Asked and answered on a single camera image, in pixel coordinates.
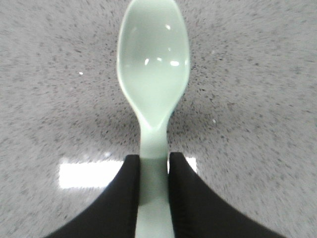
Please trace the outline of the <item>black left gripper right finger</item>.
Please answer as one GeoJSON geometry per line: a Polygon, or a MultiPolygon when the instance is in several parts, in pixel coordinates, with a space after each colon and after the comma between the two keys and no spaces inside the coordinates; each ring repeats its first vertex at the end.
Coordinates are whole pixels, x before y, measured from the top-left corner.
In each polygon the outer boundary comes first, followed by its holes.
{"type": "Polygon", "coordinates": [[[169,203],[177,238],[280,238],[218,196],[180,152],[170,153],[169,203]]]}

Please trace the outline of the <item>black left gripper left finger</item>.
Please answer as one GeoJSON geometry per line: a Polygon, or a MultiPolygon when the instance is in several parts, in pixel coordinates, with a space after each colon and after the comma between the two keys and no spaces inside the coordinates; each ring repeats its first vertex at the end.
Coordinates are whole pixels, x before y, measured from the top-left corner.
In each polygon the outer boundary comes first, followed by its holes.
{"type": "Polygon", "coordinates": [[[139,205],[140,158],[128,155],[97,199],[48,238],[133,238],[139,205]]]}

